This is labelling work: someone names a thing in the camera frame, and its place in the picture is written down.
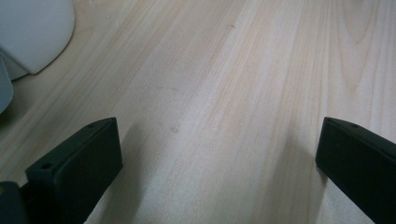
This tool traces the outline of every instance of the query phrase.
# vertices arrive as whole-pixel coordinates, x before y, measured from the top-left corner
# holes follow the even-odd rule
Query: white plastic object
[[[71,0],[0,0],[0,71],[10,80],[39,72],[62,52],[74,23]],[[0,113],[9,96],[5,80],[0,72]]]

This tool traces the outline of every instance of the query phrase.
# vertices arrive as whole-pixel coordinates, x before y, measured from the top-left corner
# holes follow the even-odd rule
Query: wooden floor
[[[372,223],[314,158],[325,116],[396,142],[396,1],[74,7],[64,52],[14,82],[1,180],[117,117],[124,168],[87,223]]]

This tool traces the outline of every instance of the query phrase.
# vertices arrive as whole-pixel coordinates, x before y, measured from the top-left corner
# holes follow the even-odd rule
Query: small hole
[[[50,162],[47,162],[47,163],[44,163],[41,165],[41,169],[43,169],[43,170],[47,170],[51,167],[52,167],[52,163],[50,163]]]

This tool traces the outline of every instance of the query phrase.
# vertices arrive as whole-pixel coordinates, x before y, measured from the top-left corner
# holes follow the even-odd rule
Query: wood grain
[[[396,142],[396,2],[75,0],[14,82],[0,179],[117,117],[124,168],[87,223],[372,223],[316,170],[323,117]]]

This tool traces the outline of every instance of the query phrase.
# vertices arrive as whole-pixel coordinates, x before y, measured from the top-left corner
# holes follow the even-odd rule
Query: light wood surface
[[[87,223],[371,223],[314,158],[325,116],[396,142],[396,1],[74,6],[64,52],[14,82],[1,180],[117,117],[124,168]]]

